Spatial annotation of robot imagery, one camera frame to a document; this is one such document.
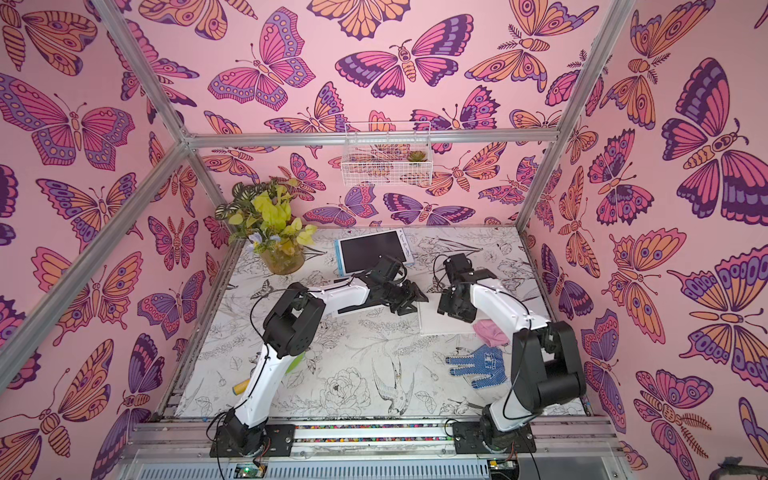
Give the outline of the pink cloth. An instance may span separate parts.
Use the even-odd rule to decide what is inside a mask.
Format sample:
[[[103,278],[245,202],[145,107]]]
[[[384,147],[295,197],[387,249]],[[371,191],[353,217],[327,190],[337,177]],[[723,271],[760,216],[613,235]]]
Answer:
[[[472,324],[475,334],[490,348],[507,345],[508,336],[490,319],[476,320]]]

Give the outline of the white drawing tablet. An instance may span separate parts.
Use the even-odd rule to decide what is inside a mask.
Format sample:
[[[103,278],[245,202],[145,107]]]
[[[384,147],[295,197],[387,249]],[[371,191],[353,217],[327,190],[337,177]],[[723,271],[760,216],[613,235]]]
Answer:
[[[437,303],[418,302],[419,328],[421,335],[473,335],[470,323],[437,312]]]
[[[348,306],[348,307],[339,309],[336,312],[336,315],[337,316],[342,316],[342,315],[347,315],[347,314],[352,314],[352,313],[357,313],[357,312],[365,312],[365,311],[368,311],[370,309],[375,309],[375,308],[379,308],[379,305],[378,304],[372,304],[370,302],[366,302],[366,303],[361,304],[361,305],[353,305],[353,306]]]

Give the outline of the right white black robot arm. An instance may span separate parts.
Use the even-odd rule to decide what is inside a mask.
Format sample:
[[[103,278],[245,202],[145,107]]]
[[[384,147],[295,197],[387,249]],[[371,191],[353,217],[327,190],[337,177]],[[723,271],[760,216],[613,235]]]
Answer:
[[[495,274],[475,269],[463,254],[447,257],[443,265],[448,286],[441,292],[437,312],[465,323],[482,313],[511,347],[510,390],[484,408],[480,425],[486,432],[519,430],[547,407],[586,393],[578,342],[570,325],[535,313]]]

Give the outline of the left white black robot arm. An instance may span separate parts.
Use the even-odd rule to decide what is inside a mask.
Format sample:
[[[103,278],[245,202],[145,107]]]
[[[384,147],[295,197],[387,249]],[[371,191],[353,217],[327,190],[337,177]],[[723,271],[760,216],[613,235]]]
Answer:
[[[290,364],[314,341],[321,321],[331,313],[384,306],[398,316],[418,311],[428,298],[407,278],[405,265],[389,256],[363,272],[328,286],[299,282],[284,289],[262,327],[259,362],[246,390],[225,417],[225,425],[245,431],[264,425],[271,402]]]

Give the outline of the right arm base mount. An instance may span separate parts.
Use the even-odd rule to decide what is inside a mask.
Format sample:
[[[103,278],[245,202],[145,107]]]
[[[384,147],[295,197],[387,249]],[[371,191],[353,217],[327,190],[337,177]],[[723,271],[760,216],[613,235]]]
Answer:
[[[451,422],[450,436],[458,454],[509,454],[535,453],[537,447],[531,426],[502,432],[490,418],[481,417],[478,421]]]

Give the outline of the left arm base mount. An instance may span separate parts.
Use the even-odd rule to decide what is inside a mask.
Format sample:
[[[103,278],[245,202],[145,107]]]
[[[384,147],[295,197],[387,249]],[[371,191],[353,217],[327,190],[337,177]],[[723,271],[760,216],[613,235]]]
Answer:
[[[294,424],[269,424],[264,421],[247,427],[232,409],[225,412],[213,426],[211,458],[289,457],[293,448]]]

